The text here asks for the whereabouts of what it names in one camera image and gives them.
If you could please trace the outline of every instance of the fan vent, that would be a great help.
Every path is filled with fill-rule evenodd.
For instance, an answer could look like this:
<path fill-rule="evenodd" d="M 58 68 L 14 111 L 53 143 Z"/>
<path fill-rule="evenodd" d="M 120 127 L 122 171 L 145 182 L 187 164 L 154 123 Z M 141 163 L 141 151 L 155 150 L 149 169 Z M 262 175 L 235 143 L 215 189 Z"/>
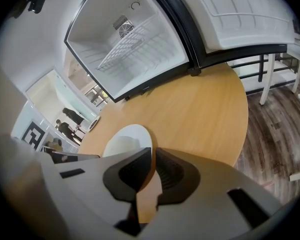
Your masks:
<path fill-rule="evenodd" d="M 142 42 L 143 42 L 143 38 L 138 40 L 136 43 L 134 43 L 132 46 L 131 46 L 131 49 L 133 50 L 134 48 L 136 48 L 138 45 L 140 45 Z"/>
<path fill-rule="evenodd" d="M 114 23 L 113 27 L 115 30 L 118 30 L 124 23 L 128 21 L 127 17 L 124 15 L 121 15 Z"/>
<path fill-rule="evenodd" d="M 119 28 L 119 35 L 121 38 L 124 38 L 127 34 L 129 34 L 134 29 L 134 26 L 130 24 L 130 22 L 124 23 Z"/>

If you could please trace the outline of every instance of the wooden floor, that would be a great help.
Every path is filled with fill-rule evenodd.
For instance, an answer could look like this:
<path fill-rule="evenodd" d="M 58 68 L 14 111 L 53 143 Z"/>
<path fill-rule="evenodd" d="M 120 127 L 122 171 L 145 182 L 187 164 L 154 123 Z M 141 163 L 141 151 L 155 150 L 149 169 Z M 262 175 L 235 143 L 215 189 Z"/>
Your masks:
<path fill-rule="evenodd" d="M 261 92 L 247 97 L 249 119 L 246 139 L 235 168 L 264 186 L 282 204 L 300 195 L 300 84 L 271 89 L 266 103 L 259 104 Z"/>

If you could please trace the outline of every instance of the black railing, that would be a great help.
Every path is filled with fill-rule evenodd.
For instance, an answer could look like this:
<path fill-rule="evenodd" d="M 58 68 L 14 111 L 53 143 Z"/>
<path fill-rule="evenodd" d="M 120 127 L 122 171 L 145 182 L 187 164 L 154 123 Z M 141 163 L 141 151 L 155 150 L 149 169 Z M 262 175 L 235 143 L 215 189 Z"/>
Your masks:
<path fill-rule="evenodd" d="M 288 57 L 276 56 L 275 57 L 275 61 L 279 61 L 280 62 L 280 61 L 287 61 L 287 60 L 290 60 L 290 65 L 289 66 L 285 66 L 285 67 L 281 67 L 281 68 L 276 68 L 276 69 L 273 70 L 273 72 L 278 72 L 278 71 L 288 70 L 288 69 L 292 69 L 292 70 L 294 70 L 294 72 L 296 72 L 297 65 L 296 66 L 292 66 L 293 60 L 296 60 L 298 62 L 298 60 L 295 57 L 292 57 L 292 56 L 288 56 Z M 242 75 L 242 76 L 239 76 L 239 78 L 240 79 L 245 79 L 245 78 L 251 78 L 251 77 L 258 76 L 258 82 L 262 82 L 263 75 L 268 72 L 268 71 L 264 71 L 264 63 L 268 62 L 268 61 L 269 60 L 265 59 L 265 55 L 263 54 L 263 55 L 260 55 L 260 59 L 259 60 L 254 60 L 254 61 L 250 61 L 250 62 L 236 64 L 236 65 L 231 66 L 231 68 L 235 69 L 235 68 L 249 66 L 249 65 L 253 65 L 253 64 L 259 64 L 259 72 L 252 73 L 252 74 Z"/>

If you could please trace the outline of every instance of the doorway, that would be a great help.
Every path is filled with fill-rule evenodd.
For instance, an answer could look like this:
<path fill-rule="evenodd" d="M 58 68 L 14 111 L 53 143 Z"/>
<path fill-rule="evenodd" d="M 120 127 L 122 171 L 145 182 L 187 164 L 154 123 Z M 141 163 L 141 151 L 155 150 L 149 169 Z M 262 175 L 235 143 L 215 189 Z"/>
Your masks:
<path fill-rule="evenodd" d="M 86 124 L 91 123 L 97 116 L 82 100 L 71 90 L 62 77 L 53 69 L 40 78 L 26 91 L 27 98 L 34 104 L 42 116 L 56 129 L 59 128 L 57 120 L 69 126 L 73 131 L 72 138 L 67 133 L 61 132 L 70 141 L 80 145 L 85 136 L 85 130 L 69 116 L 63 113 L 64 108 L 73 111 L 78 118 L 82 118 Z"/>

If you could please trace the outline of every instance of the wire shelf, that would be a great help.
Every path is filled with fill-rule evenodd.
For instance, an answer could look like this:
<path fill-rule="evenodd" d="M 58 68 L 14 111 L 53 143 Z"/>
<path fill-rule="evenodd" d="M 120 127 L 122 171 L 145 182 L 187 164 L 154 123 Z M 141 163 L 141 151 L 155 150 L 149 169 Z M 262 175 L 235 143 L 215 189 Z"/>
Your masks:
<path fill-rule="evenodd" d="M 151 40 L 164 31 L 160 17 L 157 14 L 153 15 L 121 39 L 96 69 L 103 72 L 116 70 L 118 64 L 126 58 L 146 66 L 151 62 L 151 59 L 146 59 L 140 50 L 145 49 L 145 47 L 149 49 L 149 46 L 151 49 L 157 49 L 156 42 Z"/>

